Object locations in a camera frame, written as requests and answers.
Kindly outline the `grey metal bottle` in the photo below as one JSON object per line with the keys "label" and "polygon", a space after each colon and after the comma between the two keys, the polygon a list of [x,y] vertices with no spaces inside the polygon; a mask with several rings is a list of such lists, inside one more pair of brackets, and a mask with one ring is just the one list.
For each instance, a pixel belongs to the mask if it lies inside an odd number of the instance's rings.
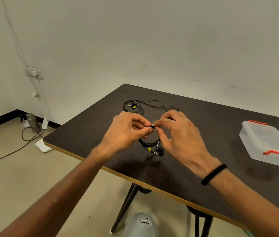
{"label": "grey metal bottle", "polygon": [[28,122],[32,132],[34,132],[36,134],[41,132],[42,129],[39,126],[39,123],[38,123],[38,121],[36,119],[36,116],[33,113],[27,113],[26,114],[26,119],[27,119],[27,122]]}

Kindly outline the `light ripped jeans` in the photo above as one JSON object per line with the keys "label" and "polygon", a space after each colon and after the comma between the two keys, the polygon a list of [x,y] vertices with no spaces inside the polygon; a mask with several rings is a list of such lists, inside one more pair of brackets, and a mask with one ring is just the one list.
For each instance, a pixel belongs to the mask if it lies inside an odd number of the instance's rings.
{"label": "light ripped jeans", "polygon": [[136,213],[126,220],[122,237],[159,237],[159,234],[151,215]]}

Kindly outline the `black wired earphones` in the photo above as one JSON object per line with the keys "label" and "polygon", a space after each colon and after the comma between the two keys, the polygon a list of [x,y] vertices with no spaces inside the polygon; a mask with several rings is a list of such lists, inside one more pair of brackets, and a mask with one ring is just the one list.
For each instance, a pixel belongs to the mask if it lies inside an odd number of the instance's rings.
{"label": "black wired earphones", "polygon": [[148,151],[149,153],[153,153],[153,154],[158,155],[158,156],[163,156],[164,155],[164,149],[161,147],[161,140],[160,139],[157,139],[153,143],[144,142],[142,140],[142,138],[140,138],[138,141],[142,145],[142,147],[146,151]]}
{"label": "black wired earphones", "polygon": [[135,99],[127,100],[126,102],[124,102],[123,111],[144,115],[145,109],[142,105],[152,107],[155,109],[161,109],[165,112],[168,112],[170,110],[180,111],[179,108],[170,105],[165,105],[160,100],[141,101]]}

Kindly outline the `black wristband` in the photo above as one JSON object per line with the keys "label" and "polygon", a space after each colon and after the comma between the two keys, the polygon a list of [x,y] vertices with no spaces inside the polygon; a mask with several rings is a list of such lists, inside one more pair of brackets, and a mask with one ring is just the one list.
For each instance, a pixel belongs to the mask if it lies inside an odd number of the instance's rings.
{"label": "black wristband", "polygon": [[211,171],[205,178],[201,181],[201,184],[203,186],[206,186],[209,184],[209,182],[216,177],[219,173],[221,173],[223,170],[227,169],[226,164],[221,164],[220,166],[216,167],[213,171]]}

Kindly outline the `white wall socket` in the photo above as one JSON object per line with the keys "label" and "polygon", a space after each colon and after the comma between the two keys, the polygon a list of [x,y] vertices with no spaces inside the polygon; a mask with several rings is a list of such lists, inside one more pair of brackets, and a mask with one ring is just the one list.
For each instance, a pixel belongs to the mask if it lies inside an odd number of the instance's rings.
{"label": "white wall socket", "polygon": [[31,77],[31,78],[35,78],[35,77],[32,76],[32,73],[31,73],[32,70],[38,70],[39,71],[39,78],[36,78],[36,79],[44,80],[44,77],[43,77],[42,72],[41,72],[40,69],[35,68],[35,67],[24,66],[25,75],[28,76],[28,77]]}

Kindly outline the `clear container with red clips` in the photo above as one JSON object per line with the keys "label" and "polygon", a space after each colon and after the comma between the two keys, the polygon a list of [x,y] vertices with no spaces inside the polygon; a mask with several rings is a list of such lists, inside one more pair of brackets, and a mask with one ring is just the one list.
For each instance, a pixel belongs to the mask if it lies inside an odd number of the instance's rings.
{"label": "clear container with red clips", "polygon": [[279,166],[279,131],[275,127],[243,121],[239,136],[252,159]]}

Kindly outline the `person's left forearm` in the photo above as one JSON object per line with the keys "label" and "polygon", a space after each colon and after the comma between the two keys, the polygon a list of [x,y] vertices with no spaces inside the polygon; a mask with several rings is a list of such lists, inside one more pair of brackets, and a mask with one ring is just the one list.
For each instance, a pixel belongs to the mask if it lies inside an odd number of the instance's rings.
{"label": "person's left forearm", "polygon": [[110,154],[104,148],[94,148],[84,161],[1,231],[0,237],[56,237],[108,158]]}

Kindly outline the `person's right forearm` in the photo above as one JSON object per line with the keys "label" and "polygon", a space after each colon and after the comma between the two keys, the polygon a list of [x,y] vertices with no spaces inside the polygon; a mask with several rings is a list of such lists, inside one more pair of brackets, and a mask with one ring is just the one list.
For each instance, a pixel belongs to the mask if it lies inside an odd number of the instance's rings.
{"label": "person's right forearm", "polygon": [[279,208],[225,169],[210,182],[255,237],[279,237]]}

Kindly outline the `person's right hand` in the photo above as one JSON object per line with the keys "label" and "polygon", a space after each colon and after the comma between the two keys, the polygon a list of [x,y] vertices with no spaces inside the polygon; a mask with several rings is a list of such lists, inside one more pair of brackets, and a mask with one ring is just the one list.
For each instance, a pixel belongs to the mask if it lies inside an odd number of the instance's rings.
{"label": "person's right hand", "polygon": [[204,179],[221,162],[209,154],[198,128],[181,111],[171,110],[154,123],[172,139],[168,152],[200,179]]}

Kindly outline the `person's left hand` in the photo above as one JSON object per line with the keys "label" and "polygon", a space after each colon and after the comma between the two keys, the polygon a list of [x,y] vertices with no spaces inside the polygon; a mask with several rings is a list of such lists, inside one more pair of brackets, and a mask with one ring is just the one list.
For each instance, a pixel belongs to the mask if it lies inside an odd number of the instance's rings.
{"label": "person's left hand", "polygon": [[119,151],[130,147],[140,138],[134,137],[130,130],[132,127],[152,127],[152,124],[142,115],[122,111],[113,118],[113,121],[106,131],[101,143],[95,148],[102,159],[108,160]]}

